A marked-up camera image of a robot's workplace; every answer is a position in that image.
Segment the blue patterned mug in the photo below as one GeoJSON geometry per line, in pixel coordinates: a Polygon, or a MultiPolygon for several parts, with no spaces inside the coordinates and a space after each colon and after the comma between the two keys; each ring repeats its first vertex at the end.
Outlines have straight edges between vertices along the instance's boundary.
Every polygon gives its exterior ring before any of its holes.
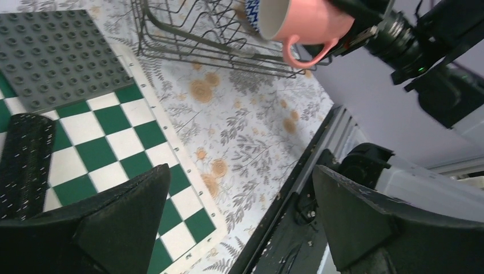
{"type": "Polygon", "coordinates": [[[247,21],[251,26],[259,32],[259,1],[260,0],[245,0],[245,15],[247,21]]]}

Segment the gray lego baseplate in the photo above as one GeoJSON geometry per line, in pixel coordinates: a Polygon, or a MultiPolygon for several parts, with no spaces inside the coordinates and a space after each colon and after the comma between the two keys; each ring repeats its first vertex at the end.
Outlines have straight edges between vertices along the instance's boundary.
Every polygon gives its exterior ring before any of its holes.
{"type": "Polygon", "coordinates": [[[0,14],[0,70],[29,112],[134,84],[86,10],[0,14]]]}

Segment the white square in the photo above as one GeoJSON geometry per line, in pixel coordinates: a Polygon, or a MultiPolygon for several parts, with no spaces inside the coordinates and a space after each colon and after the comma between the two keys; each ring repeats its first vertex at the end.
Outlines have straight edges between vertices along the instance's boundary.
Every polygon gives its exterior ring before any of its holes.
{"type": "Polygon", "coordinates": [[[74,147],[54,152],[50,166],[49,183],[52,187],[87,173],[86,167],[74,147]]]}
{"type": "Polygon", "coordinates": [[[44,211],[54,210],[61,207],[61,203],[59,202],[59,198],[57,198],[57,194],[55,193],[53,188],[49,188],[46,191],[46,199],[44,202],[44,211]]]}
{"type": "Polygon", "coordinates": [[[98,170],[89,173],[94,187],[98,192],[118,186],[129,180],[123,167],[119,162],[112,163],[108,166],[102,167],[98,170]]]}
{"type": "Polygon", "coordinates": [[[144,150],[141,141],[133,128],[119,131],[106,136],[112,151],[118,160],[138,154],[144,150]]]}
{"type": "Polygon", "coordinates": [[[62,118],[60,122],[75,146],[104,136],[104,131],[93,112],[62,118]]]}
{"type": "Polygon", "coordinates": [[[20,100],[17,97],[14,98],[6,98],[3,100],[7,107],[10,110],[10,113],[12,115],[19,114],[19,113],[26,113],[27,111],[23,107],[23,105],[20,103],[20,100]]]}
{"type": "Polygon", "coordinates": [[[52,119],[54,121],[57,120],[57,119],[59,119],[59,115],[57,114],[57,111],[55,111],[55,110],[52,110],[52,111],[43,113],[42,116],[45,116],[47,118],[50,118],[50,119],[52,119]]]}
{"type": "Polygon", "coordinates": [[[178,160],[168,142],[147,149],[146,155],[148,155],[148,158],[154,167],[159,164],[168,164],[170,167],[178,164],[178,160]]]}
{"type": "Polygon", "coordinates": [[[175,194],[175,196],[171,197],[171,200],[183,220],[188,219],[203,208],[198,200],[197,194],[195,194],[191,187],[187,187],[175,194]]]}
{"type": "Polygon", "coordinates": [[[2,155],[3,146],[5,145],[5,139],[7,138],[7,133],[0,133],[0,155],[2,155]]]}
{"type": "Polygon", "coordinates": [[[122,104],[121,108],[133,127],[155,120],[144,99],[122,104]]]}
{"type": "Polygon", "coordinates": [[[185,223],[180,223],[163,234],[161,240],[173,261],[181,257],[195,245],[195,240],[185,223]]]}
{"type": "Polygon", "coordinates": [[[106,107],[117,106],[119,105],[119,100],[116,94],[114,92],[111,92],[109,94],[90,99],[87,101],[87,104],[94,111],[106,107]]]}

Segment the green square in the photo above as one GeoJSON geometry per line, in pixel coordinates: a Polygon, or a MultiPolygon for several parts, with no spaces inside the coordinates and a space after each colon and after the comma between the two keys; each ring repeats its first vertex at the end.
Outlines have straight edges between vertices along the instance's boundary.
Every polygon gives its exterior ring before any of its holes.
{"type": "Polygon", "coordinates": [[[201,209],[197,213],[190,216],[187,220],[185,220],[185,224],[190,230],[190,233],[192,234],[196,243],[203,241],[203,239],[210,235],[210,233],[215,231],[215,226],[213,225],[212,220],[208,216],[205,209],[201,209]]]}
{"type": "Polygon", "coordinates": [[[185,172],[179,164],[170,168],[170,173],[171,183],[170,189],[168,191],[170,193],[170,196],[175,196],[175,194],[177,194],[178,192],[191,186],[190,181],[188,180],[185,172]]]}
{"type": "Polygon", "coordinates": [[[9,129],[10,111],[4,100],[0,100],[0,133],[6,132],[9,129]]]}
{"type": "Polygon", "coordinates": [[[166,142],[165,135],[156,121],[136,126],[135,131],[145,150],[166,142]]]}
{"type": "Polygon", "coordinates": [[[54,187],[61,205],[66,206],[96,195],[96,188],[87,175],[77,177],[73,180],[54,187]]]}
{"type": "Polygon", "coordinates": [[[121,160],[121,165],[126,171],[128,178],[132,179],[152,169],[150,160],[144,152],[140,152],[131,157],[121,160]]]}
{"type": "Polygon", "coordinates": [[[144,98],[138,86],[135,84],[118,90],[115,93],[121,104],[144,98]]]}
{"type": "Polygon", "coordinates": [[[173,261],[168,254],[165,246],[161,240],[156,240],[151,253],[150,266],[148,267],[148,274],[160,274],[167,269],[173,261]]]}
{"type": "Polygon", "coordinates": [[[131,125],[120,106],[106,107],[94,111],[106,135],[130,128],[131,125]]]}
{"type": "Polygon", "coordinates": [[[5,98],[17,97],[15,91],[10,86],[5,76],[3,76],[3,74],[1,73],[0,73],[0,91],[3,93],[3,97],[5,98]]]}
{"type": "Polygon", "coordinates": [[[69,141],[69,137],[67,137],[60,120],[55,121],[55,124],[54,152],[72,147],[71,141],[69,141]]]}
{"type": "Polygon", "coordinates": [[[76,149],[89,172],[117,161],[104,137],[79,144],[76,146],[76,149]]]}
{"type": "Polygon", "coordinates": [[[178,214],[175,205],[171,199],[168,199],[165,207],[163,208],[163,215],[162,220],[160,221],[160,227],[158,228],[158,233],[163,235],[182,222],[183,220],[178,214]]]}
{"type": "Polygon", "coordinates": [[[79,103],[71,104],[66,107],[61,107],[57,109],[57,114],[59,114],[60,118],[65,118],[69,116],[74,116],[82,113],[86,113],[91,111],[89,106],[87,105],[86,101],[82,101],[79,103]]]}

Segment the pink mug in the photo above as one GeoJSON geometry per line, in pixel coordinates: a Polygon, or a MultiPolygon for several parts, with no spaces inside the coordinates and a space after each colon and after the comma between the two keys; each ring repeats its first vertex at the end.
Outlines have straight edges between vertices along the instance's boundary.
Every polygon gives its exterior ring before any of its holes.
{"type": "Polygon", "coordinates": [[[283,59],[290,66],[309,69],[318,63],[351,29],[354,18],[328,0],[260,0],[260,35],[283,42],[283,59]],[[324,44],[309,62],[300,62],[291,53],[295,43],[324,44]]]}

